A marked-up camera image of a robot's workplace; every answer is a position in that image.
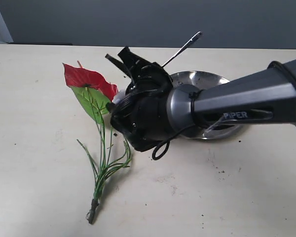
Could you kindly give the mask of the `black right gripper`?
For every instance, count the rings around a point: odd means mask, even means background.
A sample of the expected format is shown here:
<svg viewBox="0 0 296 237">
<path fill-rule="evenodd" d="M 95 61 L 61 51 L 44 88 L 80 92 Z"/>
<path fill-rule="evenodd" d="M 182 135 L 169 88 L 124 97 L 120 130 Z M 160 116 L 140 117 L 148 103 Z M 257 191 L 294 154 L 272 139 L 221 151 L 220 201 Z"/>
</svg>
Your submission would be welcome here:
<svg viewBox="0 0 296 237">
<path fill-rule="evenodd" d="M 127 46 L 118 53 L 118 57 L 122 62 L 109 54 L 105 55 L 106 59 L 131 79 L 126 89 L 127 99 L 160 97 L 173 89 L 170 75 L 159 64 L 147 61 Z"/>
</svg>

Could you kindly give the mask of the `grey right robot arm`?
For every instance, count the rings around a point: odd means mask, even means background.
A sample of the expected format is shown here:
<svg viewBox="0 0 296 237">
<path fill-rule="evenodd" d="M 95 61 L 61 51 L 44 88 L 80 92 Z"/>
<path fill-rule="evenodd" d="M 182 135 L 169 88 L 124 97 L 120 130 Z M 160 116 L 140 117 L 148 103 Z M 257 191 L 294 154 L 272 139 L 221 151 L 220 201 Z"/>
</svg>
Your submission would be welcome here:
<svg viewBox="0 0 296 237">
<path fill-rule="evenodd" d="M 173 86 L 170 75 L 123 48 L 106 58 L 130 79 L 125 97 L 107 104 L 111 125 L 140 152 L 162 146 L 197 129 L 241 124 L 296 127 L 296 60 L 272 61 L 266 70 L 209 89 Z"/>
</svg>

